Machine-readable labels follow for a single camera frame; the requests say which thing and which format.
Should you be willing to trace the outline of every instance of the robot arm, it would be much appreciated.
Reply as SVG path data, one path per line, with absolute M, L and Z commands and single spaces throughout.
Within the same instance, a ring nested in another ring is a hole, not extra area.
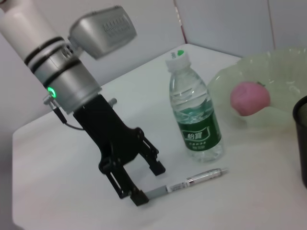
M 67 114 L 73 113 L 97 144 L 102 155 L 99 170 L 108 177 L 119 197 L 130 196 L 136 205 L 147 203 L 148 198 L 134 185 L 123 166 L 141 154 L 155 175 L 162 174 L 165 168 L 156 160 L 158 150 L 140 128 L 124 125 L 98 94 L 100 86 L 73 49 L 31 0 L 0 0 L 0 7 L 5 12 L 0 32 L 56 102 Z M 71 43 L 96 59 L 135 36 L 134 26 L 122 7 L 86 15 L 70 31 Z

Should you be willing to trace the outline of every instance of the bowl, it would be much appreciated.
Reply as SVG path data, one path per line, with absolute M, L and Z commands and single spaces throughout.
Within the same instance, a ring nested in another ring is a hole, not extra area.
M 251 116 L 240 116 L 230 105 L 230 94 L 241 82 L 262 84 L 271 105 Z M 288 48 L 245 57 L 217 73 L 208 85 L 215 107 L 246 121 L 250 127 L 286 126 L 292 110 L 307 95 L 307 49 Z

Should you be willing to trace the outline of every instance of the white wall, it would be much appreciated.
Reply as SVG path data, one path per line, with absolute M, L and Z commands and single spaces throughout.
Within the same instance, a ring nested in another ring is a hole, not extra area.
M 307 46 L 307 1 L 269 0 L 276 48 Z
M 273 50 L 267 0 L 176 2 L 188 43 L 237 56 Z
M 150 61 L 184 43 L 173 0 L 36 0 L 43 13 L 65 38 L 72 23 L 92 10 L 120 4 L 131 17 L 138 37 L 127 46 L 96 62 L 82 60 L 100 84 Z M 19 127 L 46 114 L 47 94 L 15 51 L 0 35 L 0 225 L 11 222 L 12 134 Z

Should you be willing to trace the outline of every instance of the black wire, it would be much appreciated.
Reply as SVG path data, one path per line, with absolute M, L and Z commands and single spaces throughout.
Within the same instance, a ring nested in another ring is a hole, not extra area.
M 72 126 L 72 125 L 67 124 L 67 123 L 65 123 L 64 125 L 68 126 L 69 128 L 73 128 L 73 129 L 77 129 L 77 130 L 84 130 L 83 128 L 78 128 L 78 127 Z

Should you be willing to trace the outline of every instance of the black trash can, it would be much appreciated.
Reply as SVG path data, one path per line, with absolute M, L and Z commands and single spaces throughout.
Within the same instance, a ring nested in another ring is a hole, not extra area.
M 296 103 L 293 117 L 296 122 L 302 179 L 307 188 L 307 96 Z

